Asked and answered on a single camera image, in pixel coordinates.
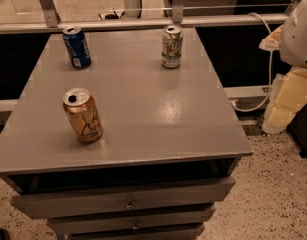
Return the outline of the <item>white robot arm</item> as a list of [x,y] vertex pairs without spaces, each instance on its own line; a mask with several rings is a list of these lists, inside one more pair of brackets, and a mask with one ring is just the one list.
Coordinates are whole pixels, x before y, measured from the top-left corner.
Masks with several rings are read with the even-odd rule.
[[291,66],[307,68],[307,0],[301,0],[282,26],[280,58]]

